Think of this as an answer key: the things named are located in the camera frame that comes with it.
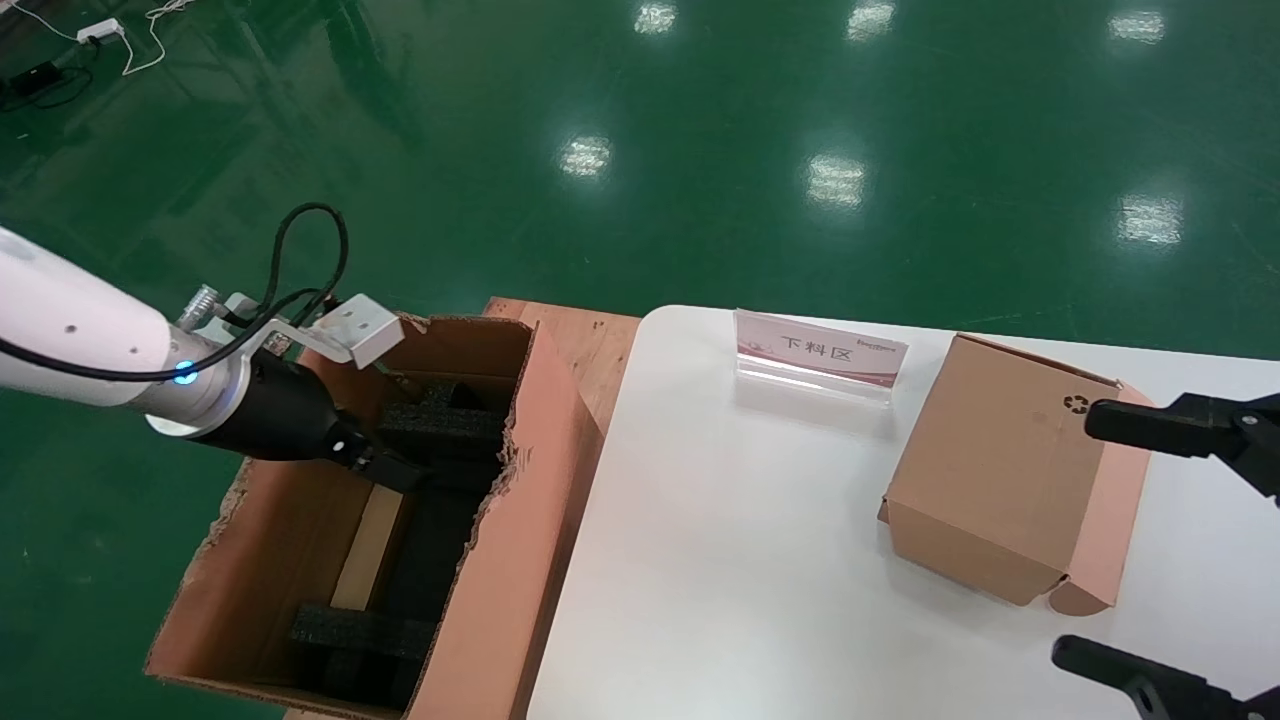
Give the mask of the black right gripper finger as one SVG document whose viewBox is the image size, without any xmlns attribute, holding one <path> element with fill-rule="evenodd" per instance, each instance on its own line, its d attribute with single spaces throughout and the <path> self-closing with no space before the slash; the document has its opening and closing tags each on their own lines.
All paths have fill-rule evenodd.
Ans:
<svg viewBox="0 0 1280 720">
<path fill-rule="evenodd" d="M 1279 396 L 1231 400 L 1184 393 L 1166 407 L 1100 400 L 1085 433 L 1179 457 L 1216 457 L 1265 498 L 1279 493 Z"/>
<path fill-rule="evenodd" d="M 1279 688 L 1239 700 L 1202 676 L 1079 637 L 1059 637 L 1052 664 L 1124 693 L 1142 719 L 1277 719 Z"/>
</svg>

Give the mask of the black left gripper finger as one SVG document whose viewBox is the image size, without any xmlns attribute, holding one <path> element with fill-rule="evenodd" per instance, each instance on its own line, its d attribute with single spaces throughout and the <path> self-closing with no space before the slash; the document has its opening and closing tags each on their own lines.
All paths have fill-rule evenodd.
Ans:
<svg viewBox="0 0 1280 720">
<path fill-rule="evenodd" d="M 429 465 L 407 459 L 385 443 L 357 438 L 346 443 L 346 466 L 376 486 L 398 493 L 411 493 L 433 478 Z"/>
</svg>

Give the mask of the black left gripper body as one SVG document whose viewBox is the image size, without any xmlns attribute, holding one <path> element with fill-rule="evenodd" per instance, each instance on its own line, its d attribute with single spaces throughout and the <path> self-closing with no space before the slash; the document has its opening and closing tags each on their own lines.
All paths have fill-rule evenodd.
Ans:
<svg viewBox="0 0 1280 720">
<path fill-rule="evenodd" d="M 195 443 L 266 461 L 326 460 L 343 468 L 365 462 L 374 448 L 358 418 L 338 407 L 315 372 L 275 355 L 252 356 L 239 404 Z"/>
</svg>

